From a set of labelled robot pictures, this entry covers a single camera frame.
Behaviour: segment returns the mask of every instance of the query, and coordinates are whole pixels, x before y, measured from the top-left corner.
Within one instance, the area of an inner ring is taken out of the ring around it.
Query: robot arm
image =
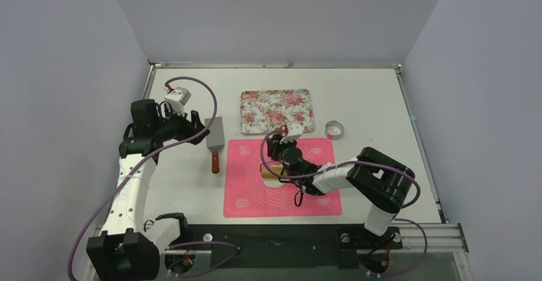
[[[166,95],[166,116],[162,117],[154,100],[132,103],[132,123],[119,146],[119,186],[126,175],[165,141],[184,140],[205,126],[196,111],[190,119],[184,105],[190,93],[180,87]],[[191,141],[199,144],[210,131]],[[146,160],[114,197],[100,235],[89,238],[87,254],[101,280],[153,280],[160,268],[160,254],[176,240],[188,240],[188,225],[182,213],[160,215],[155,225],[143,233],[143,212],[150,179],[159,155]]]
[[[364,148],[359,155],[350,160],[351,164],[343,167],[313,164],[303,158],[301,150],[297,147],[297,139],[301,134],[296,122],[288,123],[284,133],[275,134],[267,139],[267,156],[281,162],[289,176],[323,172],[313,177],[290,180],[309,195],[324,195],[341,188],[356,188],[373,204],[367,215],[365,228],[377,236],[384,235],[392,219],[403,207],[412,186],[412,182],[403,174],[415,178],[414,172],[371,147]],[[388,169],[368,164],[384,165]],[[376,174],[380,170],[383,172],[378,177]]]

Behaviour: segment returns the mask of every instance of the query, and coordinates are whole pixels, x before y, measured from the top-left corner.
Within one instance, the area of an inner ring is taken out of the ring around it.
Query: white table
[[[145,207],[145,219],[159,214],[182,212],[190,224],[349,224],[363,223],[371,203],[356,189],[341,190],[340,216],[224,218],[224,182],[228,140],[261,138],[240,131],[240,93],[245,90],[310,90],[316,129],[304,137],[324,137],[327,121],[337,120],[345,127],[334,141],[337,161],[358,155],[366,146],[409,166],[421,186],[420,199],[401,210],[399,217],[422,223],[440,223],[437,205],[423,164],[398,80],[392,69],[158,69],[151,99],[161,102],[166,80],[178,76],[195,77],[207,83],[219,102],[218,116],[224,122],[226,145],[220,154],[221,172],[212,174],[211,153],[202,142],[180,145],[160,154]],[[191,81],[176,81],[173,87],[186,87],[192,98],[186,110],[195,109],[201,119],[212,115],[207,90]],[[412,187],[409,201],[415,193]]]

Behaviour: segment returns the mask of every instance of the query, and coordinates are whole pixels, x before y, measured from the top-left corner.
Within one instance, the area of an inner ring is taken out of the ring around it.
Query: gray wall
[[[438,0],[118,0],[154,62],[402,63]]]
[[[440,0],[405,84],[477,280],[540,280],[542,0]]]
[[[67,280],[147,72],[116,0],[0,0],[2,280]]]

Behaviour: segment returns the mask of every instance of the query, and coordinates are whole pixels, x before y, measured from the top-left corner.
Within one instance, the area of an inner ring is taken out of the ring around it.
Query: wooden spatula handle
[[[219,160],[219,152],[215,151],[213,152],[213,162],[211,170],[214,174],[218,174],[220,172],[220,160]]]

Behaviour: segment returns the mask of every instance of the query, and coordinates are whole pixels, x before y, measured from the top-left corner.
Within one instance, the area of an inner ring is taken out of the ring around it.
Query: pink mat pattern
[[[233,139],[228,142],[224,217],[329,216],[343,212],[338,190],[324,196],[304,195],[301,207],[293,197],[298,188],[285,184],[267,187],[259,168],[259,139]],[[328,139],[299,139],[298,148],[312,163],[334,163],[333,144]]]

